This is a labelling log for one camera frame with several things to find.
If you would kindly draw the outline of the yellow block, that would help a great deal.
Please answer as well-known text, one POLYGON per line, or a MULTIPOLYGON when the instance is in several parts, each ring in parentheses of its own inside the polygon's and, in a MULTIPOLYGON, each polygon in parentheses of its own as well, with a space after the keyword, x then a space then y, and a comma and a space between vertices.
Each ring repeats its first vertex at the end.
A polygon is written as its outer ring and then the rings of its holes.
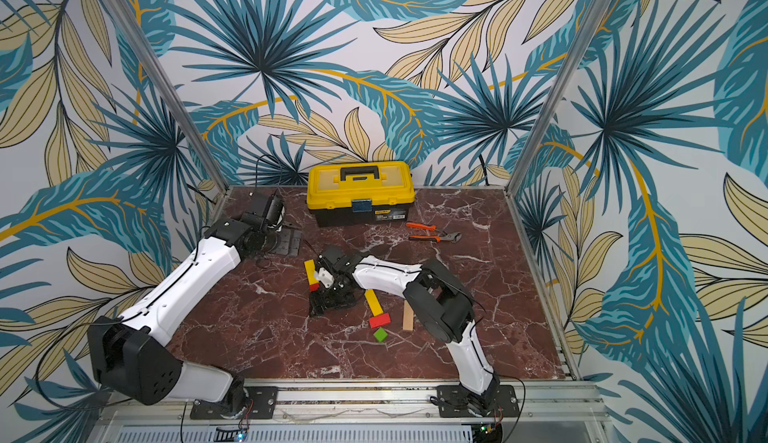
POLYGON ((381 304, 372 289, 366 290, 364 297, 374 317, 384 313, 381 304))
POLYGON ((319 281, 317 280, 315 261, 314 260, 305 261, 304 267, 305 267, 305 272, 307 275, 309 285, 310 286, 318 285, 319 281))

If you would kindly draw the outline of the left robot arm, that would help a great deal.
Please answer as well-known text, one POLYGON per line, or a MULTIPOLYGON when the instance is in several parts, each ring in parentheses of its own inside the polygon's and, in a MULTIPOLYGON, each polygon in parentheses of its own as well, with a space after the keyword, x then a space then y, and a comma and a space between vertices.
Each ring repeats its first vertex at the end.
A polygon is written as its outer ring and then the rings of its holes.
POLYGON ((101 317, 87 331, 97 382, 144 405, 196 400, 233 417, 247 407, 243 381, 213 366, 176 358, 167 344, 203 297, 240 263, 286 255, 299 234, 283 227, 277 192, 254 191, 236 218, 203 231, 191 254, 148 295, 118 317, 101 317))

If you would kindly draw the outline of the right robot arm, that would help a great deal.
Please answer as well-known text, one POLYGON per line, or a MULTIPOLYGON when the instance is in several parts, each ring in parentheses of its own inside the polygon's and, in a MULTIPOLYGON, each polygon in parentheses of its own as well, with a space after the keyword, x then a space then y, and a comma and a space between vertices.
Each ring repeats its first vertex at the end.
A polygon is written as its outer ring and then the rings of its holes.
POLYGON ((358 294, 367 290, 403 298, 422 326, 446 344, 465 403, 483 411, 491 407, 499 376, 477 334, 475 299, 445 265, 436 259, 401 264, 369 253, 346 254, 336 246, 327 247, 313 264, 310 275, 318 288, 310 293, 311 316, 350 308, 358 302, 358 294))

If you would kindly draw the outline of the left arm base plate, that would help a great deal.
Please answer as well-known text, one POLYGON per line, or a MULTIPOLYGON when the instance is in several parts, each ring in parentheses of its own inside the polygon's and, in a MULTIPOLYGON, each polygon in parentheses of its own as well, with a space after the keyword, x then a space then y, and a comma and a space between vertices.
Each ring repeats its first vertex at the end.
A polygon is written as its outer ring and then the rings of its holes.
POLYGON ((270 420, 273 417, 276 386, 238 386, 221 402, 196 400, 190 411, 192 420, 270 420))

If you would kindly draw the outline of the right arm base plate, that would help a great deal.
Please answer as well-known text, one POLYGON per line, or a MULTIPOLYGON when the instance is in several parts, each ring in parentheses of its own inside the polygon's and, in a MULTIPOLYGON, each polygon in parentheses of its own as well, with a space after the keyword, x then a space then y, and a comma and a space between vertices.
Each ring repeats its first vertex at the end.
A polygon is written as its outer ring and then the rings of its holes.
POLYGON ((441 418, 513 418, 520 414, 521 399, 509 385, 498 386, 483 395, 461 385, 440 385, 430 402, 438 408, 441 418))

